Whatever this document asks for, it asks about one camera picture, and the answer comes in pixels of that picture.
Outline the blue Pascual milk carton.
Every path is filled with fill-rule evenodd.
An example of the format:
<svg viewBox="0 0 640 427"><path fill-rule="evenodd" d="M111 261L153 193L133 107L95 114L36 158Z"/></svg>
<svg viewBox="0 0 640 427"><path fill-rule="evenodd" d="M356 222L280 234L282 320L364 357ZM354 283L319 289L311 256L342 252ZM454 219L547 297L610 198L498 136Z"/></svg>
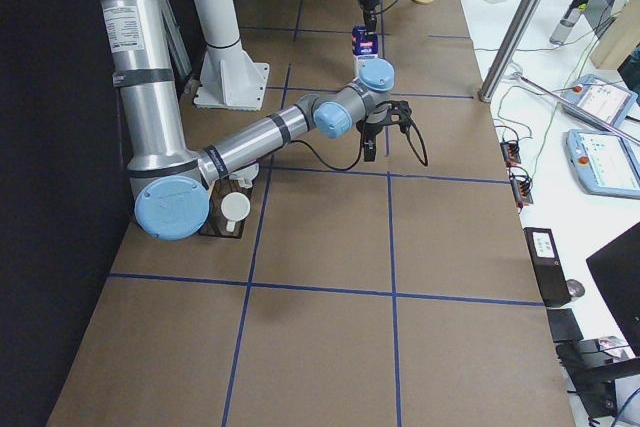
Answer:
<svg viewBox="0 0 640 427"><path fill-rule="evenodd" d="M363 64L378 57L378 35L368 32L364 25L356 25L352 29L351 39L354 76L358 77Z"/></svg>

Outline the teach pendant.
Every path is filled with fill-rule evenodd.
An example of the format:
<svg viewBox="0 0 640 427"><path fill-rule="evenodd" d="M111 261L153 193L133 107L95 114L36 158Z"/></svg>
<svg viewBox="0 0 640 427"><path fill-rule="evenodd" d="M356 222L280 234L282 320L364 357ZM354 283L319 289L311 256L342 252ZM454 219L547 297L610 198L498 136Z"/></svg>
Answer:
<svg viewBox="0 0 640 427"><path fill-rule="evenodd" d="M628 90L621 83L614 83L594 74L588 74L576 79L561 96L579 109L579 112L572 112L563 106L563 110L568 115L596 126L585 116L585 112L587 112L601 121L619 128L631 107L636 103L638 94Z"/></svg>
<svg viewBox="0 0 640 427"><path fill-rule="evenodd" d="M586 193L639 198L639 161L627 140L612 133L572 129L565 133L565 145Z"/></svg>

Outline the white ribbed HOME mug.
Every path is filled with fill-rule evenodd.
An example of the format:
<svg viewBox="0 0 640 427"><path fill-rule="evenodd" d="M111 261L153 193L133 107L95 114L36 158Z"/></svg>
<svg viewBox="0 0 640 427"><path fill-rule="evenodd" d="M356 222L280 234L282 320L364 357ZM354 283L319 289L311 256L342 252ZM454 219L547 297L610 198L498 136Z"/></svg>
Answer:
<svg viewBox="0 0 640 427"><path fill-rule="evenodd" d="M244 193L231 192L222 199L220 209L226 219L225 230L233 233L236 224L248 217L251 211L251 203Z"/></svg>

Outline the black box with white label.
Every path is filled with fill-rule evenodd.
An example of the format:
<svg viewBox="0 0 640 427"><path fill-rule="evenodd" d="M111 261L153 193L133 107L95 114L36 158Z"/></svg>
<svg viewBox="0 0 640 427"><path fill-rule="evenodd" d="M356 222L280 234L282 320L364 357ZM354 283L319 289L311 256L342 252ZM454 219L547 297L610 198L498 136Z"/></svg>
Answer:
<svg viewBox="0 0 640 427"><path fill-rule="evenodd" d="M545 306L564 306L570 302L571 296L552 231L548 228L525 227L523 232Z"/></svg>

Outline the far teach pendant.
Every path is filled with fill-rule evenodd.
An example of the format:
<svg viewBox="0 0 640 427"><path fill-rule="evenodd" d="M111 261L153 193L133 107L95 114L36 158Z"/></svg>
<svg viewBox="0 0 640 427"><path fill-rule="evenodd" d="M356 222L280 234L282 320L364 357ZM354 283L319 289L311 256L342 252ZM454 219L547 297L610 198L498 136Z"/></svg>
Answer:
<svg viewBox="0 0 640 427"><path fill-rule="evenodd" d="M579 112L572 112L563 106L563 110L568 115L596 126L585 116L585 112L587 112L601 121L619 128L631 107L636 103L638 94L628 90L621 83L614 83L594 74L588 74L576 79L561 96L579 109Z"/></svg>

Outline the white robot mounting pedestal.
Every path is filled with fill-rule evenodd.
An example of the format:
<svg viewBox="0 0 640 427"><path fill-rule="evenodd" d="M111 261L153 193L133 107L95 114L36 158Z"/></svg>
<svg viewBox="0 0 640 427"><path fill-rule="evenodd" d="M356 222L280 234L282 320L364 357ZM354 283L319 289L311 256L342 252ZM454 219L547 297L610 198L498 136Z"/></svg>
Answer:
<svg viewBox="0 0 640 427"><path fill-rule="evenodd" d="M194 0L194 3L206 42L195 105L260 110L270 66L253 62L244 50L234 1Z"/></svg>

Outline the black monitor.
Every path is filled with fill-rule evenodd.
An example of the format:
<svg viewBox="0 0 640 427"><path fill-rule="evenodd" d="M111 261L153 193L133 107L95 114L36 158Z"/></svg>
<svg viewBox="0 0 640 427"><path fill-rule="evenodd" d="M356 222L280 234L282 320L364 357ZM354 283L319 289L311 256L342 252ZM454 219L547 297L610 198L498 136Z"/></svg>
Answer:
<svg viewBox="0 0 640 427"><path fill-rule="evenodd" d="M639 355L639 224L587 259L596 286L634 354Z"/></svg>

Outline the near teach pendant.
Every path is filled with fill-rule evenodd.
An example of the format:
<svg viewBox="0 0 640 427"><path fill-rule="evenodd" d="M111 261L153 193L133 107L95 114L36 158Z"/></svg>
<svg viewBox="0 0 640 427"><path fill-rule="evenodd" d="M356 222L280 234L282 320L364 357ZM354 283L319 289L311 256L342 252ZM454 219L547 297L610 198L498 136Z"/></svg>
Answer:
<svg viewBox="0 0 640 427"><path fill-rule="evenodd" d="M565 133L565 145L586 193L639 198L639 161L627 140L612 133L572 129Z"/></svg>

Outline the clear water bottle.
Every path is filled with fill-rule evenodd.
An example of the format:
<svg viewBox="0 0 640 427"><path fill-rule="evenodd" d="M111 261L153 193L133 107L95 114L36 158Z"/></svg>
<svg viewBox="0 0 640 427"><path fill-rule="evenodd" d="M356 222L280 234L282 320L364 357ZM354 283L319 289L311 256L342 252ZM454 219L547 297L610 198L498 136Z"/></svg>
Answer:
<svg viewBox="0 0 640 427"><path fill-rule="evenodd" d="M549 37L549 42L553 45L563 45L580 16L586 9L589 0L572 0L566 12L559 20L554 31Z"/></svg>

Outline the aluminium frame post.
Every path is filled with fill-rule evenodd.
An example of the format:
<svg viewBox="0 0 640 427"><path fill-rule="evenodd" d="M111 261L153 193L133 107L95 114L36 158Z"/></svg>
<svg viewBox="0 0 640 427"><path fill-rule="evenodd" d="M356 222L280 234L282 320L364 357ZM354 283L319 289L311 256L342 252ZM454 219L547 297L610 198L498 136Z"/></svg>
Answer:
<svg viewBox="0 0 640 427"><path fill-rule="evenodd" d="M490 103L506 68L524 35L541 0L521 0L496 56L478 91L481 102Z"/></svg>

